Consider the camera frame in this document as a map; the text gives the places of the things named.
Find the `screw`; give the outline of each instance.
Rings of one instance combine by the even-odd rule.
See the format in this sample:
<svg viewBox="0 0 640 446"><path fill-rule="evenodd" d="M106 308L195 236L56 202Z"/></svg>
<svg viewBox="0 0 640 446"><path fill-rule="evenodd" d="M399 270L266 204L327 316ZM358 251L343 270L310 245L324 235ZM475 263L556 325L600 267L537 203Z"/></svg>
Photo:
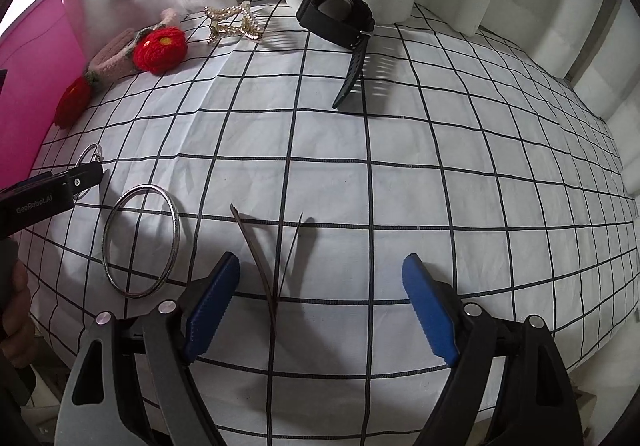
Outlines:
<svg viewBox="0 0 640 446"><path fill-rule="evenodd" d="M482 308L479 305L476 305L475 303L467 303L465 305L465 312L469 316L479 316L482 314Z"/></svg>
<svg viewBox="0 0 640 446"><path fill-rule="evenodd" d="M175 310L175 301L173 300L164 300L160 305L158 305L158 311L162 314L169 314Z"/></svg>
<svg viewBox="0 0 640 446"><path fill-rule="evenodd" d="M110 319L111 319L111 313L110 313L110 312L107 312L107 311L104 311L104 312L101 312L100 314L98 314L98 315L95 317L95 322L96 322L98 325L104 325L104 324L105 324L105 323L107 323Z"/></svg>
<svg viewBox="0 0 640 446"><path fill-rule="evenodd" d="M529 323L536 329L542 329L545 326L545 321L537 314L529 316Z"/></svg>

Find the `pink plastic container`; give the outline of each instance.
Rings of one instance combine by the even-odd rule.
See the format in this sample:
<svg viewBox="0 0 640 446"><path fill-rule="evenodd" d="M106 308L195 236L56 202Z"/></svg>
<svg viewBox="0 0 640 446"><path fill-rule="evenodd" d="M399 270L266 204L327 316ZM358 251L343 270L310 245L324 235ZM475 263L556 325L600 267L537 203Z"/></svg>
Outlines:
<svg viewBox="0 0 640 446"><path fill-rule="evenodd" d="M0 36L0 189L29 177L60 96L82 74L81 23L79 0L37 0Z"/></svg>

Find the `blue gripper pad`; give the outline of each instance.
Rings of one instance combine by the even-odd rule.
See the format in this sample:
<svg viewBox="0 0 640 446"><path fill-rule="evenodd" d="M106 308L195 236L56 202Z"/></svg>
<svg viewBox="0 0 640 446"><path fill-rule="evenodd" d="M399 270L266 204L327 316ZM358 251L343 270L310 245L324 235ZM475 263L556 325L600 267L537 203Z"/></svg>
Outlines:
<svg viewBox="0 0 640 446"><path fill-rule="evenodd" d="M194 362L198 356L209 349L239 280L240 262L238 257L228 251L209 277L196 280L196 282L209 282L209 285L186 321L185 344L182 352L189 363Z"/></svg>
<svg viewBox="0 0 640 446"><path fill-rule="evenodd" d="M458 362L454 324L438 299L437 287L420 257L410 254L402 263L402 285L433 353L444 359L447 366Z"/></svg>

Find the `crocheted flower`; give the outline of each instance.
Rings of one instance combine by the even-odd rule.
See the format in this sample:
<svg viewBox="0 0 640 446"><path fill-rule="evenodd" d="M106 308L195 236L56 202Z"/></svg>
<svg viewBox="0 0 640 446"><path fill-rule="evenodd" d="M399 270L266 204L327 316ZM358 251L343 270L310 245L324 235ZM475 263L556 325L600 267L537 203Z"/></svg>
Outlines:
<svg viewBox="0 0 640 446"><path fill-rule="evenodd" d="M84 76L77 78L62 93L53 122L61 129L71 128L78 121L86 106L89 105L92 92L91 86Z"/></svg>
<svg viewBox="0 0 640 446"><path fill-rule="evenodd" d="M162 74L183 61L187 40L178 28L161 28L149 33L133 50L133 63L143 71Z"/></svg>

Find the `pearl hair clip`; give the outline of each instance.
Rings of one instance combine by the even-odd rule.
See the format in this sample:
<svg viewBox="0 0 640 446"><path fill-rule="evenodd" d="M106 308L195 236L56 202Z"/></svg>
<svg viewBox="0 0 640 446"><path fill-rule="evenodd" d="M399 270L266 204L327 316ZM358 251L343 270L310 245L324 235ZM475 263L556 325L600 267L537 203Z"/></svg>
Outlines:
<svg viewBox="0 0 640 446"><path fill-rule="evenodd" d="M223 36L245 36L249 40L260 40L262 38L262 29L254 19L250 6L251 3L249 1L243 1L242 4L238 6L230 6L228 8L222 8L221 10L206 6L204 13L211 19L209 26L210 34L209 38L207 38L207 43L214 44L223 38ZM242 15L240 26L220 24L220 20L226 20L239 14Z"/></svg>

